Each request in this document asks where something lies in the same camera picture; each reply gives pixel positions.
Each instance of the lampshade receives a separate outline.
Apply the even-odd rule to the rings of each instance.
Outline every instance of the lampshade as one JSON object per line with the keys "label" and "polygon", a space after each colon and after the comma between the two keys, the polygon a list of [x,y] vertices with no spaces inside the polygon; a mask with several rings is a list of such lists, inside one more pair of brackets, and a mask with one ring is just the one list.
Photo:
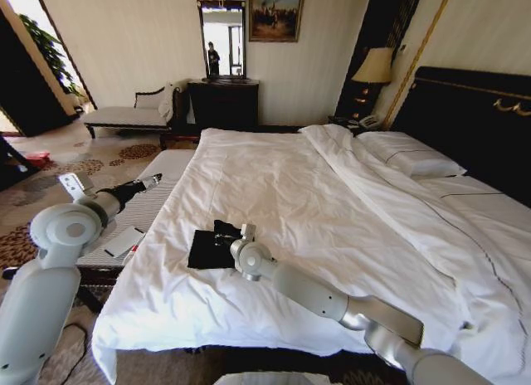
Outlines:
{"label": "lampshade", "polygon": [[391,47],[374,47],[352,80],[374,84],[391,82]]}

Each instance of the picture frame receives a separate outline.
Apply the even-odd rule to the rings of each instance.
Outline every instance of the picture frame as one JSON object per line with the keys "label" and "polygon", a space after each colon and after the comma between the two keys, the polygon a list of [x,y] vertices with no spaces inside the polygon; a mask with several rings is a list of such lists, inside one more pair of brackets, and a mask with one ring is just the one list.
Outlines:
{"label": "picture frame", "polygon": [[249,0],[249,41],[297,42],[304,0]]}

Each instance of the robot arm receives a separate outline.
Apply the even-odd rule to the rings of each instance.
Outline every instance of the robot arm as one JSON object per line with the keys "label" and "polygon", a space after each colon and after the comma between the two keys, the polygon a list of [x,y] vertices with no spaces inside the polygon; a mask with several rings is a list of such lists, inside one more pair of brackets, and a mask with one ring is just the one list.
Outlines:
{"label": "robot arm", "polygon": [[262,276],[273,288],[306,309],[334,319],[347,329],[365,331],[365,342],[386,363],[403,369],[414,384],[489,383],[460,360],[421,348],[420,320],[375,296],[355,297],[289,264],[278,262],[266,246],[254,242],[254,225],[243,225],[243,238],[231,243],[236,269],[248,280]]}
{"label": "robot arm", "polygon": [[0,384],[37,383],[76,296],[81,252],[135,193],[156,186],[161,177],[98,192],[84,173],[59,177],[74,202],[49,207],[33,218],[30,235],[39,252],[16,273],[0,306]]}

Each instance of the upholstered bench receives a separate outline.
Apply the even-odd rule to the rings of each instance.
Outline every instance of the upholstered bench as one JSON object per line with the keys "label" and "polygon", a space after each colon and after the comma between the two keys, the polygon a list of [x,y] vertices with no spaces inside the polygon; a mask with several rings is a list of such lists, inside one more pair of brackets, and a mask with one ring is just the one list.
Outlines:
{"label": "upholstered bench", "polygon": [[158,211],[162,208],[169,194],[183,175],[184,169],[192,159],[195,150],[165,150],[146,167],[138,176],[144,178],[149,175],[161,173],[163,178],[160,184],[147,193],[137,194],[125,209],[116,217],[116,228],[103,235],[93,246],[93,251],[82,256],[77,261],[81,272],[81,285],[78,296],[95,312],[101,310],[101,303],[88,291],[87,285],[94,287],[111,287],[124,268],[124,258],[127,254],[113,257],[108,255],[101,246],[107,241],[118,236],[129,226],[135,226],[142,231],[147,231]]}
{"label": "upholstered bench", "polygon": [[95,139],[94,127],[172,132],[186,124],[190,98],[186,85],[168,84],[155,92],[139,92],[134,107],[104,107],[81,120]]}

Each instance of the folded black cloth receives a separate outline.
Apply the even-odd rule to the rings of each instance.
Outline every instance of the folded black cloth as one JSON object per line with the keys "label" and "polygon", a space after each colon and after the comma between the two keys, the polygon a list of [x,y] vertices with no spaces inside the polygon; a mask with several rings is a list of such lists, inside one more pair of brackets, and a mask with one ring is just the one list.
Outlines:
{"label": "folded black cloth", "polygon": [[230,247],[225,243],[217,246],[214,236],[223,234],[241,238],[240,232],[240,229],[230,223],[218,220],[214,221],[214,231],[196,230],[188,257],[188,267],[192,269],[234,268],[234,258]]}

